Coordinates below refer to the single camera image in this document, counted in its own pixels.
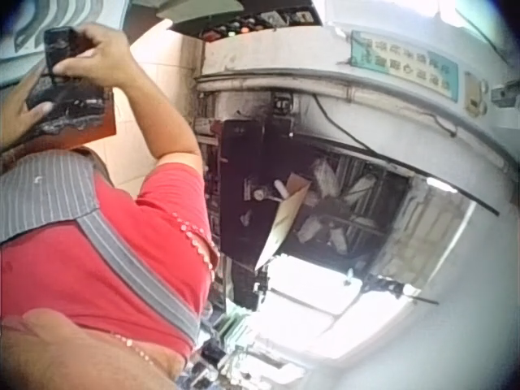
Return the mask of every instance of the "electrical wire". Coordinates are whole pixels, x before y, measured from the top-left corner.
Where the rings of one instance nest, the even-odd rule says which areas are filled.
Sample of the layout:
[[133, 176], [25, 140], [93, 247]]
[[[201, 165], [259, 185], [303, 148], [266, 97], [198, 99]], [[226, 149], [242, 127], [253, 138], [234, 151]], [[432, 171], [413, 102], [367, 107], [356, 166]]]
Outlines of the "electrical wire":
[[480, 28], [478, 28], [477, 25], [470, 20], [470, 18], [468, 18], [466, 15], [464, 15], [462, 12], [460, 12], [457, 8], [455, 8], [455, 12], [457, 12], [458, 15], [461, 18], [463, 18], [464, 21], [466, 23], [468, 23], [491, 46], [491, 48], [496, 53], [496, 55], [498, 55], [500, 57], [500, 59], [502, 61], [504, 61], [504, 63], [507, 66], [509, 66], [509, 67], [511, 66], [509, 64], [509, 61], [507, 60], [507, 58], [501, 53], [501, 51], [498, 49], [498, 47], [496, 47], [496, 45], [493, 43], [493, 41]]
[[357, 139], [355, 136], [353, 136], [350, 132], [348, 132], [347, 130], [345, 130], [344, 128], [342, 128], [338, 123], [336, 123], [334, 121], [334, 119], [332, 119], [327, 111], [325, 110], [325, 108], [323, 107], [322, 103], [319, 101], [318, 99], [318, 96], [316, 96], [315, 93], [313, 93], [312, 95], [314, 101], [316, 102], [316, 104], [318, 105], [318, 108], [320, 111], [322, 111], [322, 114], [323, 116], [325, 117], [325, 119], [332, 125], [334, 126], [335, 128], [337, 128], [338, 130], [340, 130], [342, 133], [346, 134], [347, 136], [349, 136], [350, 139], [352, 139], [353, 141], [356, 141], [359, 145], [361, 145], [363, 148], [365, 148], [366, 150], [368, 150], [369, 152], [371, 152], [375, 157], [378, 157], [378, 158], [381, 158], [383, 159], [384, 161], [386, 161], [386, 158], [384, 156], [381, 156], [379, 153], [377, 153], [375, 150], [373, 150], [369, 145], [367, 145], [366, 143], [364, 143], [363, 141], [360, 141], [359, 139]]

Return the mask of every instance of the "bright light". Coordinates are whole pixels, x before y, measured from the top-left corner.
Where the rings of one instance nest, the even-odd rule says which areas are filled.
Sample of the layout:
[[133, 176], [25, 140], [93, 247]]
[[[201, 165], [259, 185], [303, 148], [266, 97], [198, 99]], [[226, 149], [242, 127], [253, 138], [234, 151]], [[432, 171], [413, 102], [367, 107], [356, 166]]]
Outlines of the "bright light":
[[451, 185], [443, 183], [442, 181], [434, 179], [433, 177], [428, 177], [426, 182], [431, 187], [441, 189], [443, 191], [446, 191], [447, 193], [458, 193], [458, 191], [455, 188], [453, 188]]
[[466, 26], [466, 21], [457, 13], [456, 2], [453, 0], [440, 0], [440, 18], [446, 24], [451, 24], [454, 27]]
[[309, 349], [326, 358], [341, 358], [381, 331], [409, 302], [390, 293], [369, 292]]

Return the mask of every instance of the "window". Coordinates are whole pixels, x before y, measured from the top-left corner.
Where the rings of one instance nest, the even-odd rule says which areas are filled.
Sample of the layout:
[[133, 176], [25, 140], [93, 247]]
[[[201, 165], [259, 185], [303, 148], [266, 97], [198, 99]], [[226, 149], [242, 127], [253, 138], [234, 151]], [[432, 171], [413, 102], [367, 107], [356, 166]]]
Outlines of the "window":
[[360, 283], [345, 285], [339, 272], [280, 256], [269, 266], [270, 291], [251, 326], [264, 340], [303, 351], [331, 329], [357, 296]]
[[280, 256], [269, 266], [269, 285], [305, 304], [330, 314], [341, 313], [359, 289], [345, 285], [347, 277], [290, 256]]
[[381, 331], [408, 302], [405, 298], [397, 300], [390, 293], [369, 292], [329, 332], [319, 337], [309, 351], [327, 358], [340, 358]]
[[[345, 311], [358, 296], [361, 282], [354, 279], [347, 285], [345, 275], [290, 256], [277, 258], [269, 276], [271, 290], [250, 323], [260, 343], [325, 358], [340, 358], [358, 347], [409, 302], [390, 293], [369, 292]], [[416, 292], [405, 288], [406, 295]]]

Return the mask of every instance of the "ceiling light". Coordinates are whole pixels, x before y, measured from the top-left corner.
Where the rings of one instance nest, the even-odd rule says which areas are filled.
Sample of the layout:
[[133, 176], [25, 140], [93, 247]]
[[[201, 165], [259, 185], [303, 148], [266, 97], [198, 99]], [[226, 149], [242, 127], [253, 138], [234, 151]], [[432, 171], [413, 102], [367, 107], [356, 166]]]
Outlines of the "ceiling light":
[[458, 193], [458, 191], [455, 188], [453, 188], [451, 185], [443, 183], [442, 181], [434, 179], [433, 177], [428, 177], [426, 182], [431, 187], [441, 189], [443, 191], [446, 191], [447, 193]]

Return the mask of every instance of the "red item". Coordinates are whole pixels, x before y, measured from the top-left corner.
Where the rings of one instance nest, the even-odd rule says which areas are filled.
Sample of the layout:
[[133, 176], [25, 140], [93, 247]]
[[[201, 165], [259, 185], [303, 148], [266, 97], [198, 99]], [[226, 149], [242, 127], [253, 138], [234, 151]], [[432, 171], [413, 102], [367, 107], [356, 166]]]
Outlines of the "red item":
[[[197, 313], [210, 271], [180, 230], [178, 217], [210, 237], [204, 181], [193, 168], [155, 168], [136, 201], [95, 177], [101, 210], [112, 227]], [[216, 266], [216, 256], [212, 262]], [[193, 346], [112, 272], [76, 222], [35, 229], [2, 246], [2, 317], [46, 308], [77, 325], [165, 346], [185, 358]]]

